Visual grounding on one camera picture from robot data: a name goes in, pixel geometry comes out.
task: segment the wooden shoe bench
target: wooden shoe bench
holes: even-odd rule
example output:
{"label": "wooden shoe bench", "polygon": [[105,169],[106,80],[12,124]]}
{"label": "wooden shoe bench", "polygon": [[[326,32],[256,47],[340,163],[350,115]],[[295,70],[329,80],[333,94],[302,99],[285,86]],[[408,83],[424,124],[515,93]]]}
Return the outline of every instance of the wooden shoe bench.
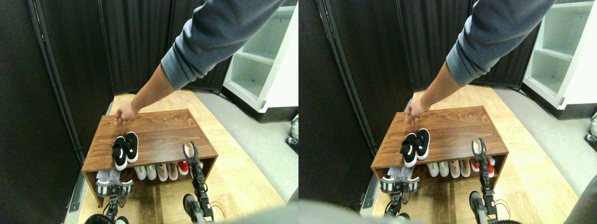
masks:
{"label": "wooden shoe bench", "polygon": [[[83,164],[82,172],[89,187],[95,192],[96,175],[101,170],[114,170],[112,158],[112,143],[118,136],[125,136],[133,131],[139,138],[137,162],[128,164],[121,171],[120,180],[128,182],[133,180],[133,193],[135,188],[142,186],[158,186],[169,183],[180,183],[191,181],[190,174],[180,175],[177,180],[166,180],[164,182],[156,177],[149,180],[139,180],[133,167],[144,165],[155,165],[160,163],[172,163],[186,160],[183,154],[183,144],[193,141],[197,147],[199,159],[203,162],[203,173],[205,178],[210,175],[218,154],[210,141],[205,137],[201,127],[197,124],[188,109],[177,111],[160,111],[140,113],[126,123],[123,127],[113,126],[114,116],[102,116],[93,137],[89,152]],[[99,207],[103,206],[104,198],[94,194]]]}
{"label": "wooden shoe bench", "polygon": [[413,124],[405,124],[405,117],[404,112],[396,113],[373,159],[371,169],[378,180],[382,177],[389,178],[389,168],[404,166],[404,157],[400,154],[402,141],[407,134],[416,134],[419,129],[425,128],[430,134],[429,155],[425,160],[417,160],[413,170],[413,178],[420,178],[420,191],[425,191],[426,185],[479,179],[479,173],[472,169],[469,177],[460,175],[455,179],[450,174],[446,177],[439,174],[432,177],[426,165],[431,162],[474,158],[471,141],[479,138],[483,138],[487,146],[487,155],[496,160],[494,176],[491,178],[491,186],[495,186],[509,152],[483,106],[428,111]]}

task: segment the shoe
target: shoe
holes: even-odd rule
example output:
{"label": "shoe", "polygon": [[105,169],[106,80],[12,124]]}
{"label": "shoe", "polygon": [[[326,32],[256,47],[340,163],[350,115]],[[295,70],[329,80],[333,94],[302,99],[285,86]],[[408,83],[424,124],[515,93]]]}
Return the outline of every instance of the shoe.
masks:
{"label": "shoe", "polygon": [[450,161],[450,173],[455,179],[460,176],[460,165],[458,164],[458,160]]}
{"label": "shoe", "polygon": [[176,170],[176,163],[166,164],[166,167],[168,167],[168,177],[170,177],[170,180],[176,180],[179,178],[179,173]]}
{"label": "shoe", "polygon": [[439,166],[437,162],[428,163],[427,168],[429,168],[429,174],[431,174],[432,177],[438,176]]}
{"label": "shoe", "polygon": [[[474,154],[481,153],[481,149],[479,149],[479,144],[477,144],[476,141],[473,140],[473,142],[471,142],[471,145],[473,147]],[[475,172],[479,171],[479,164],[477,163],[477,160],[475,158],[470,159],[470,168]]]}
{"label": "shoe", "polygon": [[187,161],[176,164],[176,169],[179,170],[180,175],[187,175],[189,173],[189,163]]}
{"label": "shoe", "polygon": [[129,163],[135,163],[139,157],[139,152],[137,151],[139,148],[139,138],[137,138],[135,132],[130,131],[127,133],[126,141],[124,146],[127,150],[127,161]]}
{"label": "shoe", "polygon": [[158,178],[160,181],[164,182],[168,180],[168,169],[166,168],[165,163],[155,165],[155,171],[158,173]]}
{"label": "shoe", "polygon": [[112,157],[117,170],[124,170],[127,167],[127,155],[124,152],[124,138],[118,136],[112,144]]}
{"label": "shoe", "polygon": [[489,177],[493,177],[493,165],[491,165],[491,163],[487,163],[487,170],[489,171]]}
{"label": "shoe", "polygon": [[139,180],[144,180],[145,177],[147,177],[147,171],[145,170],[144,166],[133,167],[133,169],[135,169],[135,173],[137,173],[137,177],[139,178]]}
{"label": "shoe", "polygon": [[417,132],[417,139],[414,140],[415,147],[417,149],[417,159],[424,160],[429,154],[429,131],[425,128],[421,128]]}
{"label": "shoe", "polygon": [[417,153],[416,150],[413,148],[413,141],[416,138],[417,136],[414,133],[410,133],[402,142],[402,149],[400,150],[400,154],[404,155],[404,165],[406,167],[412,167],[415,163],[417,163]]}
{"label": "shoe", "polygon": [[460,160],[460,174],[462,174],[463,177],[469,177],[470,176],[470,162],[468,159],[461,159]]}
{"label": "shoe", "polygon": [[442,177],[447,177],[448,173],[450,173],[450,166],[448,165],[448,162],[440,162],[438,166],[439,175],[441,175]]}
{"label": "shoe", "polygon": [[147,171],[147,178],[149,180],[155,180],[155,177],[158,175],[158,173],[155,171],[155,165],[145,166],[145,170]]}
{"label": "shoe", "polygon": [[584,136],[584,140],[587,141],[594,150],[597,150],[597,138],[595,136],[592,134],[587,134]]}
{"label": "shoe", "polygon": [[489,160],[489,163],[491,165],[496,165],[496,159],[494,159],[493,157],[487,157],[487,160]]}
{"label": "shoe", "polygon": [[406,177],[408,180],[413,178],[414,167],[403,167],[398,177]]}
{"label": "shoe", "polygon": [[479,164],[477,164],[477,160],[474,158],[470,159],[470,168],[475,172],[479,171]]}

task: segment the black partition wall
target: black partition wall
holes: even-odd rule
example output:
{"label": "black partition wall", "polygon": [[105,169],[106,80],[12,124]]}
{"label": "black partition wall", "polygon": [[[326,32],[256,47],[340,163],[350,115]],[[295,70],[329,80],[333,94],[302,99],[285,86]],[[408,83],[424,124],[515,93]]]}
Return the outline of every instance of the black partition wall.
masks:
{"label": "black partition wall", "polygon": [[299,197],[357,210],[379,139],[413,93],[396,2],[298,4]]}
{"label": "black partition wall", "polygon": [[[81,169],[69,124],[76,118],[67,117],[68,91],[59,86],[60,78],[63,85],[68,78],[59,77],[60,63],[50,61],[44,42],[60,38],[52,31],[42,37],[35,11],[45,10],[44,4],[0,1],[2,223],[61,223]],[[54,51],[61,47],[52,45]],[[77,107],[75,99],[68,103]]]}
{"label": "black partition wall", "polygon": [[95,1],[38,1],[49,59],[60,79],[83,156],[113,99],[110,68]]}
{"label": "black partition wall", "polygon": [[101,1],[115,94],[140,90],[170,44],[171,1]]}

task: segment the white sneaker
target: white sneaker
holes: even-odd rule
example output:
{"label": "white sneaker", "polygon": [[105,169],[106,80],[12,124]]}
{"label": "white sneaker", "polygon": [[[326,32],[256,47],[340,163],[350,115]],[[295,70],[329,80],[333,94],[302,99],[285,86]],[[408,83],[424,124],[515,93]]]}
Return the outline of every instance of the white sneaker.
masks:
{"label": "white sneaker", "polygon": [[137,177],[139,178],[139,180],[144,180],[145,177],[147,177],[147,172],[144,166],[133,167],[133,169],[135,169],[135,173],[137,173]]}
{"label": "white sneaker", "polygon": [[494,159],[493,157],[487,157],[487,160],[489,160],[489,163],[491,165],[496,165],[496,159]]}
{"label": "white sneaker", "polygon": [[463,177],[470,176],[470,162],[468,159],[460,160],[460,174],[462,174]]}
{"label": "white sneaker", "polygon": [[450,173],[450,166],[448,162],[440,162],[439,163],[439,175],[442,177],[447,177],[448,173]]}
{"label": "white sneaker", "polygon": [[437,162],[428,163],[427,168],[429,168],[429,174],[431,174],[432,177],[438,176],[439,166]]}
{"label": "white sneaker", "polygon": [[155,165],[148,165],[145,167],[145,170],[147,171],[147,178],[149,180],[155,180],[155,177],[158,175],[155,171]]}
{"label": "white sneaker", "polygon": [[453,178],[460,177],[460,164],[458,160],[450,161],[450,174],[452,174]]}
{"label": "white sneaker", "polygon": [[413,178],[413,167],[404,167],[400,172],[400,177],[407,177],[409,180]]}
{"label": "white sneaker", "polygon": [[168,177],[170,180],[179,178],[179,171],[176,169],[176,163],[168,163],[166,164],[166,167],[168,167]]}
{"label": "white sneaker", "polygon": [[158,178],[160,181],[164,182],[168,180],[168,169],[166,168],[165,163],[155,165],[155,171],[158,173]]}

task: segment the gray sleeve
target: gray sleeve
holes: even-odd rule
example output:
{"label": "gray sleeve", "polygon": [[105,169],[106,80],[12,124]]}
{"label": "gray sleeve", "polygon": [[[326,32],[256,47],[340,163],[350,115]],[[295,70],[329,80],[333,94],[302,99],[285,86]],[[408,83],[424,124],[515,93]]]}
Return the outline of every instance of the gray sleeve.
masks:
{"label": "gray sleeve", "polygon": [[489,72],[541,22],[555,0],[479,0],[446,57],[458,85]]}
{"label": "gray sleeve", "polygon": [[217,63],[238,51],[284,0],[210,1],[194,10],[162,67],[174,89],[203,78]]}

